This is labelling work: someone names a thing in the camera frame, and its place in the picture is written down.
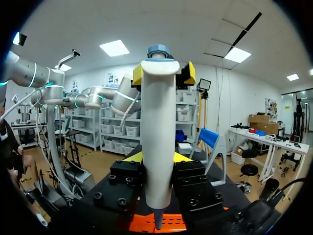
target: cardboard box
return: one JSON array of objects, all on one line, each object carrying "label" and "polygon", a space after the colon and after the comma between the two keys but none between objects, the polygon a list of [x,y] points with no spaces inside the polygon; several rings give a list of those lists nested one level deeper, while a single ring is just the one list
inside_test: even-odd
[{"label": "cardboard box", "polygon": [[265,131],[267,135],[269,134],[278,134],[278,123],[274,122],[259,122],[259,123],[250,123],[250,127],[257,131]]},{"label": "cardboard box", "polygon": [[239,156],[242,156],[243,154],[243,150],[238,146],[234,152],[235,154],[239,155]]},{"label": "cardboard box", "polygon": [[269,116],[250,114],[249,115],[249,122],[250,123],[269,122]]}]

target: ceiling light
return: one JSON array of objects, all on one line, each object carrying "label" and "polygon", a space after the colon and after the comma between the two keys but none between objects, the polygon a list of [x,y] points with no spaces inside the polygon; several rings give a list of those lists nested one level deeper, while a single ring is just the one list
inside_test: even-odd
[{"label": "ceiling light", "polygon": [[72,67],[67,66],[65,64],[62,64],[61,67],[60,67],[60,70],[62,70],[63,72],[66,72],[67,70],[70,70],[70,69],[72,69]]},{"label": "ceiling light", "polygon": [[225,59],[232,60],[237,63],[243,62],[246,58],[248,58],[251,54],[241,50],[239,48],[233,47],[232,50],[225,56]]},{"label": "ceiling light", "polygon": [[298,75],[295,73],[293,75],[290,75],[287,77],[289,79],[289,81],[294,81],[294,80],[297,80],[299,79]]},{"label": "ceiling light", "polygon": [[127,50],[127,48],[125,47],[121,40],[101,44],[100,48],[103,49],[104,52],[111,57],[129,54],[129,51]]},{"label": "ceiling light", "polygon": [[17,32],[14,36],[14,39],[13,39],[13,44],[15,45],[19,45],[20,44],[20,32]]}]

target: blue cap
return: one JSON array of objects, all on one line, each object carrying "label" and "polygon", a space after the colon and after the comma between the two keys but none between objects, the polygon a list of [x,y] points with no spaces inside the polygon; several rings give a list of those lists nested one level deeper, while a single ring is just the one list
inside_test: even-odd
[{"label": "blue cap", "polygon": [[156,52],[163,53],[165,55],[165,58],[168,58],[170,56],[170,51],[167,48],[167,46],[159,44],[159,45],[153,45],[153,46],[148,48],[148,50],[147,50],[148,58],[151,58],[152,54],[156,53]]}]

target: ceiling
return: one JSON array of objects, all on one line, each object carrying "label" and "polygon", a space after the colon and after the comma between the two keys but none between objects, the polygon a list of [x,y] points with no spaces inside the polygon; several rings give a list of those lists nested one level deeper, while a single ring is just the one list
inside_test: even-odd
[{"label": "ceiling", "polygon": [[[256,15],[262,16],[236,47],[252,55],[238,64],[222,58]],[[74,48],[66,76],[138,63],[153,44],[179,61],[232,69],[278,88],[311,81],[306,51],[285,15],[269,0],[46,0],[25,23],[23,47],[13,51],[54,67]],[[100,44],[122,40],[130,54],[109,57]],[[300,79],[286,77],[297,73]]]}]

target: black stool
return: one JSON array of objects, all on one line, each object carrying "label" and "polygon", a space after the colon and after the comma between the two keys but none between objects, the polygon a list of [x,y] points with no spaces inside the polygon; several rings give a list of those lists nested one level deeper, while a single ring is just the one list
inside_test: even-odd
[{"label": "black stool", "polygon": [[[245,159],[255,158],[256,156],[258,156],[258,152],[254,149],[244,150],[242,154],[242,158],[245,158]],[[249,176],[257,175],[259,172],[259,169],[256,165],[246,164],[246,161],[245,161],[245,164],[241,167],[240,171],[242,173],[241,176],[246,175],[247,178],[246,178],[246,181],[237,182],[236,185],[238,188],[242,190],[242,192],[244,192],[245,194],[248,194],[252,191],[252,185],[247,182],[248,178]]]}]

